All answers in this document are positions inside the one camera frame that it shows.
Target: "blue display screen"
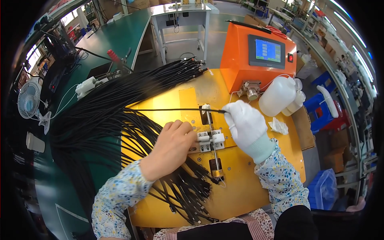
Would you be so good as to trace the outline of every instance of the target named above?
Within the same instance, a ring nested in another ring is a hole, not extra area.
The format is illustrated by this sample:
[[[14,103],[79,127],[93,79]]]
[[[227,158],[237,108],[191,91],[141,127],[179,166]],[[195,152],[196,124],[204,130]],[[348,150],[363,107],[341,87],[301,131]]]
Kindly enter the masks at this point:
[[[276,43],[256,39],[256,59],[281,62],[281,46]]]

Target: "hand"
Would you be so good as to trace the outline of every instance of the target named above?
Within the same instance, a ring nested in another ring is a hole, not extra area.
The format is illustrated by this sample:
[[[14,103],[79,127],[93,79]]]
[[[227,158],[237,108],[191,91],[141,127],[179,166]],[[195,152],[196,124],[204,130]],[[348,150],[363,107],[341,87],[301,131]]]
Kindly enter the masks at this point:
[[[263,115],[256,108],[242,100],[225,105],[225,121],[237,146],[260,164],[268,158],[276,144],[266,134],[267,126]]]
[[[152,152],[140,162],[141,173],[148,181],[172,173],[185,162],[196,141],[197,134],[189,122],[176,120],[165,124]]]

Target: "checkered apron strap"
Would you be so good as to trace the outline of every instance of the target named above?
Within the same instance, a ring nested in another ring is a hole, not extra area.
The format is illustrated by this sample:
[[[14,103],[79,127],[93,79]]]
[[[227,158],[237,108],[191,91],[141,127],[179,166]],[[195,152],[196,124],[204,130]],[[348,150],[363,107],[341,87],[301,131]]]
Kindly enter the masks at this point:
[[[247,223],[253,240],[267,240],[267,237],[265,236],[257,219],[247,214],[241,215],[238,218],[243,219]]]
[[[179,231],[179,227],[171,228],[166,232],[165,240],[177,240],[177,232]]]

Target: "orange control box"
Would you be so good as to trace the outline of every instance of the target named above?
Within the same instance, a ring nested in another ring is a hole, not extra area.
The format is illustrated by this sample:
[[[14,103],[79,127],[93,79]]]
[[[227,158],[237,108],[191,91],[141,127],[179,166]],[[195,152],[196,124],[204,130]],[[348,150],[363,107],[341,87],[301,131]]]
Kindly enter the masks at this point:
[[[296,44],[274,34],[229,23],[220,72],[228,92],[239,91],[245,81],[260,81],[260,88],[275,77],[296,74]]]

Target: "floral sleeve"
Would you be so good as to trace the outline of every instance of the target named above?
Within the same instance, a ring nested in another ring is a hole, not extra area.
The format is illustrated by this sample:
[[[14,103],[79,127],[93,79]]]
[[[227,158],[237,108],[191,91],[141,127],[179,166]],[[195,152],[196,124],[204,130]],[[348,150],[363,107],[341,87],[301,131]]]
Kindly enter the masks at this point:
[[[276,147],[272,155],[264,164],[256,165],[255,174],[259,176],[262,187],[268,189],[269,200],[276,219],[288,208],[304,205],[310,208],[308,201],[308,188],[304,188],[300,180],[300,173],[290,164],[281,149]]]
[[[131,239],[123,212],[145,198],[153,182],[140,170],[140,161],[131,163],[107,180],[97,193],[92,210],[92,227],[97,239],[115,237]]]

